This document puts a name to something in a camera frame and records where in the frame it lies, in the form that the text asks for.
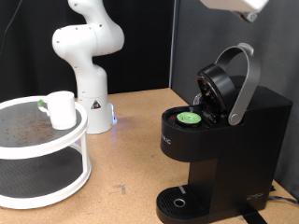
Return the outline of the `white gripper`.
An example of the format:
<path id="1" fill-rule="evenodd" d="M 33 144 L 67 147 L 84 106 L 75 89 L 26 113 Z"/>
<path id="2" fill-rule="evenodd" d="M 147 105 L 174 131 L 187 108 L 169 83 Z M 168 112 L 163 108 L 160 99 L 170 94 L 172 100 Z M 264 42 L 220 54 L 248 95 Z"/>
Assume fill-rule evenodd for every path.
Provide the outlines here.
<path id="1" fill-rule="evenodd" d="M 233 11 L 236 16 L 246 22 L 254 22 L 269 0 L 200 0 L 212 9 Z"/>

